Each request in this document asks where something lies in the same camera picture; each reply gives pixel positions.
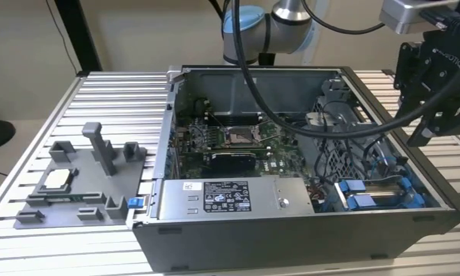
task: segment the blue tab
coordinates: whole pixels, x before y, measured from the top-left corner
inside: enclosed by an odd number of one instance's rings
[[[144,207],[144,202],[145,202],[145,200],[142,198],[132,197],[128,200],[128,208],[129,209],[140,209]]]
[[[420,194],[414,194],[409,203],[404,204],[406,209],[417,209],[424,207],[424,198]]]
[[[338,183],[338,188],[341,190],[342,193],[345,193],[348,191],[348,187],[346,187],[346,183],[345,183],[345,180],[342,180],[340,183]]]
[[[408,190],[412,187],[410,181],[405,177],[401,178],[401,186],[405,190]]]
[[[349,197],[345,200],[346,206],[349,207],[349,210],[356,210],[358,208],[358,205],[356,204],[354,197]]]
[[[361,180],[346,180],[346,186],[350,191],[365,191],[365,184]]]

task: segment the blue latch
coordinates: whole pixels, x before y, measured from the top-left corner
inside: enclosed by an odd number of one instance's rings
[[[141,209],[145,204],[145,199],[142,197],[132,197],[128,200],[129,209]]]

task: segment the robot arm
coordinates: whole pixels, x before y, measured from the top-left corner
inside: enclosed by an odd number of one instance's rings
[[[420,108],[460,71],[460,1],[388,0],[380,20],[396,33],[424,32],[421,43],[402,43],[394,88],[396,118]],[[421,117],[408,145],[420,147],[437,136],[460,135],[460,88]]]
[[[281,40],[280,47],[285,51],[274,52],[289,52],[297,47],[297,41],[305,41],[304,32],[293,28],[296,24],[292,22],[297,19],[302,22],[309,21],[309,17],[302,14],[304,6],[300,4],[300,0],[280,0],[274,5],[269,16],[273,21],[268,21],[269,26],[276,22],[285,22],[282,21],[285,17],[290,19],[288,22],[290,24],[282,33],[300,36],[298,40]],[[236,6],[238,1],[233,0],[233,7]],[[306,137],[348,139],[388,132],[421,118],[408,141],[409,146],[422,146],[436,136],[460,135],[460,0],[384,0],[381,22],[400,34],[424,32],[425,41],[417,44],[404,43],[400,48],[394,88],[400,90],[401,96],[394,120],[368,131],[348,133],[304,131],[274,118],[260,97],[246,68],[246,64],[252,64],[252,55],[257,55],[261,50],[261,43],[256,43],[260,41],[261,32],[252,33],[258,28],[248,28],[248,22],[234,9],[230,13],[232,15],[226,13],[225,16],[225,23],[232,28],[224,30],[226,38],[224,44],[225,56],[230,55],[234,58],[225,60],[240,65],[257,105],[281,127]],[[264,40],[272,41],[272,35],[276,34],[273,39],[278,41],[278,32],[266,32],[266,34],[270,35]]]

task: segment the beige wall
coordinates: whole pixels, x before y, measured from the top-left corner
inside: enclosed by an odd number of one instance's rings
[[[329,3],[324,21],[345,29],[364,29],[378,22],[381,0],[317,0]],[[358,70],[396,69],[398,46],[420,41],[421,35],[398,35],[382,27],[360,36],[334,33],[322,27],[313,65],[345,65]]]
[[[42,0],[0,0],[0,118],[45,118],[71,79]]]

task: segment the white label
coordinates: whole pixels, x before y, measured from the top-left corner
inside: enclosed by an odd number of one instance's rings
[[[200,191],[202,187],[201,182],[184,182],[182,190],[184,191]]]

